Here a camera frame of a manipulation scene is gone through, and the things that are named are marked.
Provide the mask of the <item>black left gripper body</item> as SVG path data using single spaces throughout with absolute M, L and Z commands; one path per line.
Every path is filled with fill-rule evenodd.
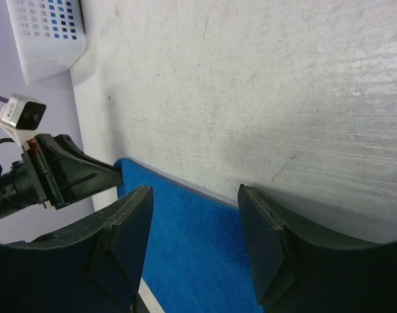
M 62 209 L 71 204 L 64 159 L 46 143 L 51 139 L 62 149 L 71 142 L 68 135 L 41 134 L 29 140 L 29 149 L 22 159 L 12 163 L 10 171 L 3 173 L 0 163 L 0 220 L 36 204 Z M 1 138 L 0 145 L 12 139 Z

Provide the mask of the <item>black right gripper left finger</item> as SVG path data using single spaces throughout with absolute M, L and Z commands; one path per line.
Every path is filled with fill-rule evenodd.
M 0 245 L 0 312 L 146 312 L 152 217 L 153 190 L 141 185 L 30 243 Z

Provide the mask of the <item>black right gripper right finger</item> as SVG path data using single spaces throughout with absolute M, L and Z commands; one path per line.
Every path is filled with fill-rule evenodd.
M 397 312 L 397 241 L 344 235 L 252 186 L 241 185 L 237 201 L 264 312 Z

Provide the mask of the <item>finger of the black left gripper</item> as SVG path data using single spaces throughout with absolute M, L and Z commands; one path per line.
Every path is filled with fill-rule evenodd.
M 122 171 L 86 155 L 68 135 L 54 137 L 61 150 L 54 159 L 57 205 L 71 205 L 123 182 Z

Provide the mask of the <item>blue towel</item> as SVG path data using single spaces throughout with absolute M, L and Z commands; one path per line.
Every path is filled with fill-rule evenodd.
M 55 39 L 77 40 L 77 1 L 48 0 L 46 16 L 50 37 Z
M 128 158 L 119 197 L 140 185 L 154 207 L 143 279 L 164 312 L 262 312 L 257 304 L 239 211 Z

